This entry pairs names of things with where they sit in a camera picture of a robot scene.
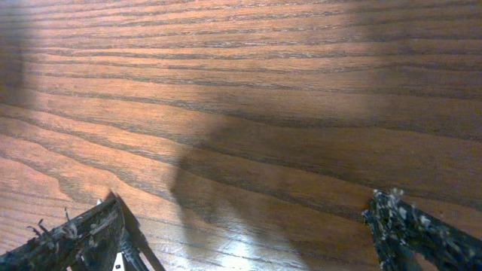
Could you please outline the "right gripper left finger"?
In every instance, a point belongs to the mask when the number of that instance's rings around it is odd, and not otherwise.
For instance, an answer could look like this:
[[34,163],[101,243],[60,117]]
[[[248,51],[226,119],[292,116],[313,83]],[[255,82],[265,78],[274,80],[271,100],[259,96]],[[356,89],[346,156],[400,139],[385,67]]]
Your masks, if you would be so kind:
[[41,222],[30,229],[32,239],[1,256],[2,270],[112,271],[124,234],[124,214],[112,198],[52,230]]

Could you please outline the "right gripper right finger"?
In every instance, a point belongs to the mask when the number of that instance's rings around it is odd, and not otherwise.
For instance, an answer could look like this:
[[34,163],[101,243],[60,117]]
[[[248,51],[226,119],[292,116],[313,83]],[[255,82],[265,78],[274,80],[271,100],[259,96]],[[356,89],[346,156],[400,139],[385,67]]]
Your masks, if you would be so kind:
[[362,212],[383,271],[421,270],[415,255],[438,270],[480,270],[481,241],[401,200],[403,190],[373,190]]

